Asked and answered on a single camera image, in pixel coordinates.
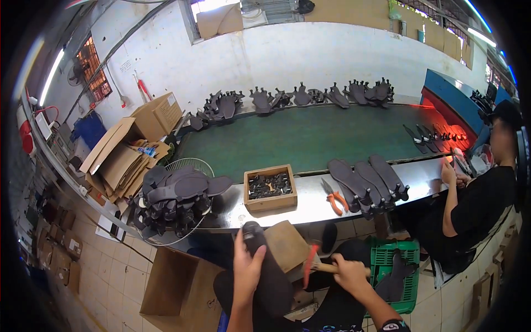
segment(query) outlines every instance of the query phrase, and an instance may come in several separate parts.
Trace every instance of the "white wall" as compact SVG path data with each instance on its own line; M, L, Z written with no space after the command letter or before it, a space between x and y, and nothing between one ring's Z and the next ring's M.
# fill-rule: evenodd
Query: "white wall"
M428 68L480 91L486 89L486 56L482 52L474 52L470 70L421 42L358 25L275 24L191 45L180 3L163 9L112 56L109 68L113 78L132 103L121 109L115 91L99 104L96 111L107 128L142 105L133 69L151 94L173 91L181 108L193 113L202 109L209 93L219 89L243 90L247 95L255 86L292 91L304 81L308 89L323 90L333 82L342 88L351 79L373 84L382 76L390 80L397 95L418 101ZM113 4L92 28L100 59L152 7L123 1ZM131 69L120 71L127 60Z
M53 105L59 109L59 124L63 123L66 116L68 115L68 112L72 108L72 105L74 105L74 102L78 98L79 94L81 93L81 91L83 91L82 85L73 87L68 83L68 71L73 65L74 62L71 59L63 58L61 60L61 62L59 63L59 68L62 68L63 73L61 74L59 70L55 72L54 77L52 79L52 83L50 84L50 88L48 90L48 94L46 95L46 98L44 100L44 106ZM83 115L80 113L80 106L82 110L84 110L83 114L86 114L89 111L90 102L85 95L81 97L79 104L76 105L74 111L72 111L72 115L70 115L70 117L66 121L66 123L72 130L74 129L74 122ZM53 108L46 110L46 115L48 116L48 119L50 121L53 121L55 119L56 114L57 113Z

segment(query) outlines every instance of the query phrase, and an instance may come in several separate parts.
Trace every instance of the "hand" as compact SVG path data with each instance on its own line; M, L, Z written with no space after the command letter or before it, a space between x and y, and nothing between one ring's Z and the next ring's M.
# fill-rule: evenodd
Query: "hand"
M233 305L247 305L253 300L254 291L260 279L266 246L259 247L251 258L243 242L242 230L234 241L234 298Z
M444 160L444 163L442 164L441 180L442 182L446 184L455 185L457 181L456 171L454 170L452 165L450 165L450 163L448 162L446 158L443 158L443 160Z
M472 180L472 178L466 174L457 174L456 173L456 184L457 184L457 188L464 188L466 186L466 184Z
M358 300L360 296L370 293L372 287L367 281L362 262L347 261L340 253L333 254L332 259L332 264L339 268L339 274L333 276L336 283Z

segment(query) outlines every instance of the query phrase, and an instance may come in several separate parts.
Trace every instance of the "wooden hammer handle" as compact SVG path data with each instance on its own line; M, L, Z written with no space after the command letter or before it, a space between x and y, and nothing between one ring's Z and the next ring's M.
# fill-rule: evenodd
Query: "wooden hammer handle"
M314 271L323 271L323 272L339 274L339 268L331 264L312 262L312 265L310 268ZM365 276L367 278L371 277L371 269L368 267L365 268Z

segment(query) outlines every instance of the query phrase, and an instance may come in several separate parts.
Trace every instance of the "green plastic crate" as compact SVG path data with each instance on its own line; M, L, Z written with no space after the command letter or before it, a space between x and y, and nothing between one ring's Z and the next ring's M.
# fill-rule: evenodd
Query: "green plastic crate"
M420 263L420 246L417 241L381 240L368 237L365 242L371 246L371 285L373 287L388 273L393 266L393 252L396 248L402 251L402 257L408 264ZM404 279L404 293L399 302L389 303L399 314L409 314L415 309L418 289L418 270Z

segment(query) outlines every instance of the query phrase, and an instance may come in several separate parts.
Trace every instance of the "conveyor belt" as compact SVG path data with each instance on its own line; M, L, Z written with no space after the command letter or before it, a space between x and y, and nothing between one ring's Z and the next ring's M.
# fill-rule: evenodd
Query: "conveyor belt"
M216 176L241 183L243 173L291 164L294 173L327 168L333 158L351 165L379 154L386 160L410 160L422 155L404 127L444 123L433 107L390 105L389 109L334 105L285 109L267 117L248 116L214 125L183 137L178 157L206 161Z

